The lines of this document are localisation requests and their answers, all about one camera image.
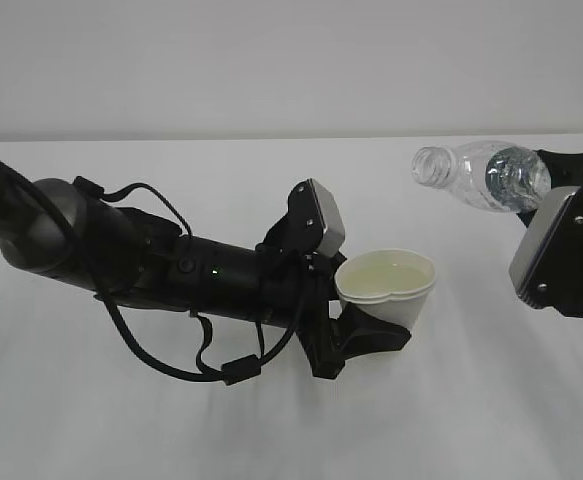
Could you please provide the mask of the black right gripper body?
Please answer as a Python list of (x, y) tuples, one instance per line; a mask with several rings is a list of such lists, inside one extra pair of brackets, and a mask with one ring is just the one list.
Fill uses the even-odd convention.
[(583, 187), (567, 203), (550, 242), (547, 284), (550, 306), (583, 318)]

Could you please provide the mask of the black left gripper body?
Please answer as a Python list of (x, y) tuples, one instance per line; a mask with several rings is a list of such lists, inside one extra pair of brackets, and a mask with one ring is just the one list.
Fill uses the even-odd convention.
[(279, 280), (290, 317), (284, 333), (269, 350), (262, 350), (259, 363), (264, 366), (277, 357), (296, 336), (307, 357), (313, 376), (334, 379), (344, 364), (333, 359), (333, 319), (329, 303), (336, 299), (335, 282), (311, 281), (307, 275), (306, 255), (291, 245), (291, 228), (284, 214), (267, 232), (257, 250), (264, 256), (264, 280)]

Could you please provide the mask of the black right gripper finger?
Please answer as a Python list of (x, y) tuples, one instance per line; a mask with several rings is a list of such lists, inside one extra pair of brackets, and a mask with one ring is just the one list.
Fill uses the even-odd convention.
[(567, 154), (536, 150), (536, 153), (548, 168), (552, 189), (583, 187), (583, 152)]

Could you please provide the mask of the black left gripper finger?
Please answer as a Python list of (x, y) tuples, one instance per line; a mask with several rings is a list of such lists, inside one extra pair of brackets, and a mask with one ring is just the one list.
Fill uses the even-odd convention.
[(332, 257), (327, 257), (318, 252), (306, 255), (307, 275), (311, 281), (324, 281), (332, 283), (339, 267), (347, 261), (347, 257), (337, 252)]
[(400, 351), (411, 338), (407, 328), (379, 320), (352, 303), (345, 303), (333, 321), (333, 359), (344, 364), (360, 356)]

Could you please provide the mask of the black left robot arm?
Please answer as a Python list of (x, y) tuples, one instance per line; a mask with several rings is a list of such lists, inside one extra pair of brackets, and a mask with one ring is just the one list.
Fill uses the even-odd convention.
[[(193, 383), (228, 385), (258, 376), (297, 338), (315, 377), (333, 379), (348, 359), (398, 351), (410, 330), (360, 306), (337, 318), (335, 276), (345, 262), (345, 232), (337, 204), (314, 179), (298, 183), (286, 213), (252, 249), (200, 238), (180, 215), (164, 219), (126, 207), (129, 189), (106, 192), (84, 177), (32, 182), (0, 161), (0, 250), (13, 267), (92, 291), (131, 352), (150, 368)], [(213, 337), (211, 317), (273, 325), (273, 347), (194, 371), (147, 352), (123, 308), (186, 312)]]

